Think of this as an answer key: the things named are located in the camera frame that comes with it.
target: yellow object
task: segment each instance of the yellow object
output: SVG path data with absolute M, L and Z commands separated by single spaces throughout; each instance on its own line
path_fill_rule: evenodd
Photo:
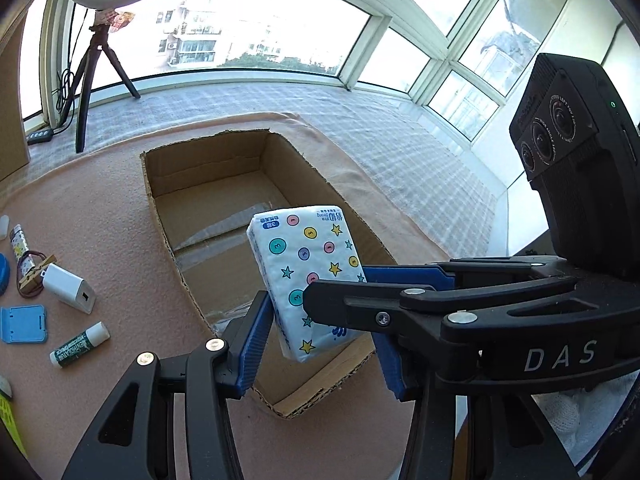
M 14 414 L 11 412 L 11 404 L 2 395 L 0 395 L 0 419 L 4 422 L 4 425 L 9 431 L 11 438 L 14 440 L 15 445 L 18 446 L 20 452 L 26 457 L 27 452 L 24 450 L 24 446 L 20 440 L 18 428 L 15 427 Z

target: white cap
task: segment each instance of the white cap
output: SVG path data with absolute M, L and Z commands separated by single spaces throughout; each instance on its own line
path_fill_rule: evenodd
M 86 329 L 86 337 L 89 342 L 94 346 L 98 346 L 101 343 L 107 341 L 108 338 L 111 337 L 107 327 L 103 322 L 96 323 L 93 326 L 90 326 Z
M 0 216 L 0 240 L 4 240 L 9 234 L 9 217 L 7 215 Z
M 49 359 L 51 360 L 51 364 L 52 365 L 54 365 L 56 368 L 59 368 L 60 370 L 62 370 L 62 366 L 60 366 L 60 363 L 56 359 L 56 351 L 55 350 L 49 354 Z

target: tree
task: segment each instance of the tree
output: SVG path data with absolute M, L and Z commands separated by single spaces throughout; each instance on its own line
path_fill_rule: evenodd
M 333 75 L 337 72 L 338 67 L 332 66 L 326 68 L 321 63 L 302 63 L 299 57 L 285 57 L 281 62 L 270 59 L 270 56 L 264 54 L 248 54 L 235 59 L 228 59 L 218 68 L 271 68 L 275 70 L 294 70 L 296 72 L 311 72 L 314 74 Z

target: packing tape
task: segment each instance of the packing tape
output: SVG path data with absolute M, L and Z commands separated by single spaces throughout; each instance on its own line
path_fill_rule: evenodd
M 246 232 L 238 231 L 235 234 L 225 234 L 214 240 L 207 240 L 201 245 L 191 247 L 188 250 L 175 255 L 175 263 L 184 272 L 202 262 L 210 260 L 219 254 L 242 245 L 247 241 Z
M 237 213 L 233 213 L 231 216 L 228 216 L 224 220 L 216 222 L 215 224 L 212 224 L 198 231 L 196 234 L 191 235 L 189 238 L 179 244 L 174 249 L 174 251 L 183 250 L 187 247 L 199 244 L 204 240 L 209 240 L 210 238 L 215 238 L 225 233 L 235 231 L 236 229 L 239 229 L 241 227 L 246 228 L 255 214 L 264 213 L 265 211 L 270 210 L 271 207 L 268 204 L 259 203 Z

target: white power bank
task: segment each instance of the white power bank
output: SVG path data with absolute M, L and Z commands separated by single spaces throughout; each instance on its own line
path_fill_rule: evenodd
M 49 264 L 40 275 L 44 288 L 53 292 L 60 301 L 85 314 L 91 314 L 95 292 L 84 279 L 56 264 Z

